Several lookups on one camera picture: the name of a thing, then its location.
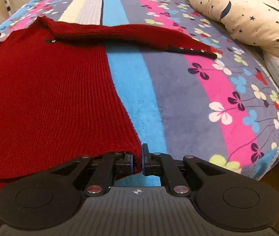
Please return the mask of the colourful floral striped blanket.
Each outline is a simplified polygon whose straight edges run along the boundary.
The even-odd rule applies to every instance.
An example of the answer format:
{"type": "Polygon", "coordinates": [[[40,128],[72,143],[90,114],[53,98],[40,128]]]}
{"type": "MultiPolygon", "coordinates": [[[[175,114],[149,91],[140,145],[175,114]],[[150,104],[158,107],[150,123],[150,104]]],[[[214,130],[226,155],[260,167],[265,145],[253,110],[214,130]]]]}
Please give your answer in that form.
{"type": "Polygon", "coordinates": [[[279,161],[279,88],[255,54],[184,0],[32,0],[0,25],[0,41],[38,17],[163,27],[209,45],[216,60],[105,45],[115,90],[140,144],[256,179],[279,161]]]}

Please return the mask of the red knit sweater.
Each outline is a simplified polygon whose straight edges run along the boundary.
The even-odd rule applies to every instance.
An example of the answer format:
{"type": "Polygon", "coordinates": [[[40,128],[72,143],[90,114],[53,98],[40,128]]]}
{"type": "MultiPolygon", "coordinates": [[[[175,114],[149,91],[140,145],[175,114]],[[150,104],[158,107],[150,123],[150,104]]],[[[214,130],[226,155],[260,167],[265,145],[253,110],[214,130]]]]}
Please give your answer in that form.
{"type": "Polygon", "coordinates": [[[80,25],[38,17],[0,41],[0,189],[74,158],[128,152],[139,138],[112,81],[107,43],[215,59],[214,48],[149,25],[80,25]]]}

